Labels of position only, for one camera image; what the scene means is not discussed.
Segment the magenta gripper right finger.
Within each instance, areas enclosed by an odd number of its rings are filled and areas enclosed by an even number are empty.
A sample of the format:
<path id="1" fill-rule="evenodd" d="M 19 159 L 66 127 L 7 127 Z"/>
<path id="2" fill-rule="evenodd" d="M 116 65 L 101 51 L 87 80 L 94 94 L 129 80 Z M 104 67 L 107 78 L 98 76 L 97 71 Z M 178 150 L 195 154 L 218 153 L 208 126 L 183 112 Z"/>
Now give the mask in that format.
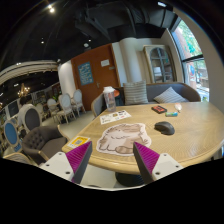
<path id="1" fill-rule="evenodd" d="M 138 142 L 133 143 L 133 152 L 144 183 L 152 183 L 152 171 L 160 155 Z"/>

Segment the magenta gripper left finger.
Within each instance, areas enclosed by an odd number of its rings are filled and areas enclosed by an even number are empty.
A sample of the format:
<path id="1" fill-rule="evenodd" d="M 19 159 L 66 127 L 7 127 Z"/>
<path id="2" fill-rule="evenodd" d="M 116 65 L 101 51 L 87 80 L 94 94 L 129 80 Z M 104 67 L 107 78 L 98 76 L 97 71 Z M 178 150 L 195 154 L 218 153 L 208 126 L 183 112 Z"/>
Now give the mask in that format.
<path id="1" fill-rule="evenodd" d="M 84 143 L 81 146 L 78 146 L 77 148 L 69 151 L 66 154 L 69 164 L 74 172 L 73 180 L 76 184 L 81 183 L 91 154 L 92 154 L 91 141 Z"/>

